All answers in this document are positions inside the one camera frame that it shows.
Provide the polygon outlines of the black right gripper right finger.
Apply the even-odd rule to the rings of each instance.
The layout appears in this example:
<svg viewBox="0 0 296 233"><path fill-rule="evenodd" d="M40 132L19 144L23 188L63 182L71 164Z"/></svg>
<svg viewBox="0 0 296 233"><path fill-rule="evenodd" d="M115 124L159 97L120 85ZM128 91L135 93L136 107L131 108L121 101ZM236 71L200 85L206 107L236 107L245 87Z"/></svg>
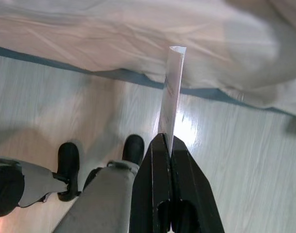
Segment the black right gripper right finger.
<svg viewBox="0 0 296 233"><path fill-rule="evenodd" d="M171 155L175 233L225 233L210 183L185 143L174 137Z"/></svg>

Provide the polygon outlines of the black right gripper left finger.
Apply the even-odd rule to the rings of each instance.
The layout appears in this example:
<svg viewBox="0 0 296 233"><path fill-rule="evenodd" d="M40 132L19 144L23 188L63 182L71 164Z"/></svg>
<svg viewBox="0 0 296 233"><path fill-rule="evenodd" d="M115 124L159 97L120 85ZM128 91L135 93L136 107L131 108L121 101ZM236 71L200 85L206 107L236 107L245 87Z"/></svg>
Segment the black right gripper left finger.
<svg viewBox="0 0 296 233"><path fill-rule="evenodd" d="M134 179L129 233L167 233L170 229L172 181L164 135L150 142Z"/></svg>

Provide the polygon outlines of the white printed paper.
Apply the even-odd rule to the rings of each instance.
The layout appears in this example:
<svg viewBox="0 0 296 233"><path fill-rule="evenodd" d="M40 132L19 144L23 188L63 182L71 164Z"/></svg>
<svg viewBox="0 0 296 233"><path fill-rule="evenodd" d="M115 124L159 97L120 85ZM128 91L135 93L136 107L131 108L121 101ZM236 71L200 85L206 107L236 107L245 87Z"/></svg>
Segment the white printed paper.
<svg viewBox="0 0 296 233"><path fill-rule="evenodd" d="M180 94L185 53L186 47L169 47L158 123L158 132L164 134L169 154L172 154L173 148L175 116Z"/></svg>

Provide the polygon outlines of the blue fabric bed frame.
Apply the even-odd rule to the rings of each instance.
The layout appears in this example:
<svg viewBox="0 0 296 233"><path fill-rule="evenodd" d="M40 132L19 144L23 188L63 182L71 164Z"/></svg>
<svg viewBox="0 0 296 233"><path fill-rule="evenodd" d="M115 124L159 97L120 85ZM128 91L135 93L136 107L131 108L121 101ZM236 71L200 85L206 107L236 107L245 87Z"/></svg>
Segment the blue fabric bed frame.
<svg viewBox="0 0 296 233"><path fill-rule="evenodd" d="M75 72L89 74L89 75L98 75L98 76L113 79L113 80L120 80L120 81L129 82L129 83L135 83L135 84L152 87L156 89L163 88L162 83L150 80L144 74L139 74L138 72L130 71L124 68L109 70L109 71L89 71L86 69L82 69L82 68L67 64L67 63L62 63L56 60L46 59L46 58L42 58L42 57L30 55L30 54L25 54L25 53L9 50L2 47L0 47L0 56L21 60L25 62L31 62L35 64L41 64L49 67L75 71ZM180 93L190 95L190 96L200 97L208 100L215 100L215 101L231 103L239 106L244 106L244 107L263 109L267 111L286 113L289 115L296 116L295 106L264 107L264 106L260 106L259 101L256 101L256 102L252 102L250 100L245 101L241 97L234 97L233 95L229 95L228 93L225 93L218 88L183 87L180 89Z"/></svg>

